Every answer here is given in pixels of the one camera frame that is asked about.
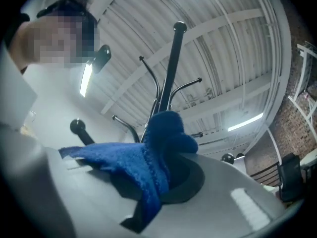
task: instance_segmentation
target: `dark hair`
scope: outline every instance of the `dark hair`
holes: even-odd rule
[[[87,62],[88,59],[94,56],[95,34],[98,22],[79,0],[58,0],[41,10],[37,14],[37,18],[50,15],[81,18],[83,43],[82,50],[77,51],[77,61],[80,58],[82,61],[78,62]]]

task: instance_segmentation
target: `brick wall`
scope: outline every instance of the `brick wall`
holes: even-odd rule
[[[303,19],[289,0],[281,0],[289,21],[292,43],[292,63],[287,90],[281,107],[270,126],[281,157],[293,152],[302,159],[306,154],[317,148],[317,144],[305,119],[288,99],[294,96],[297,83],[300,79],[303,58],[299,55],[297,44],[304,45],[305,41],[314,44]],[[307,92],[317,99],[317,61],[313,59],[312,74]],[[309,104],[302,93],[296,101],[306,114],[309,113]],[[313,115],[313,126],[317,128],[317,112]],[[265,133],[258,143],[245,157],[246,170],[249,175],[265,169],[277,162],[277,155],[268,133]]]

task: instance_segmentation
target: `blue towel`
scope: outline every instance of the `blue towel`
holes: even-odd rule
[[[164,154],[196,153],[196,141],[184,133],[179,114],[173,111],[153,116],[144,143],[102,143],[59,150],[64,158],[83,157],[100,164],[100,169],[114,174],[124,173],[142,190],[143,221],[148,224],[161,208],[159,196],[169,190],[169,170]]]

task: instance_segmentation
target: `white ceiling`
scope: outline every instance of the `white ceiling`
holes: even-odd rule
[[[98,19],[102,45],[112,58],[93,75],[87,101],[105,117],[116,114],[142,134],[156,89],[144,56],[163,84],[173,25],[187,24],[174,89],[201,77],[202,83],[177,93],[172,110],[199,153],[212,157],[243,152],[258,134],[273,105],[281,70],[281,44],[269,0],[88,0]],[[263,121],[228,132],[230,126],[264,112]]]

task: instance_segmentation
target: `black chair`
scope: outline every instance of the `black chair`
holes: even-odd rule
[[[279,186],[280,199],[287,203],[302,198],[306,188],[301,174],[299,156],[289,153],[283,157],[278,172],[283,184],[282,188]]]

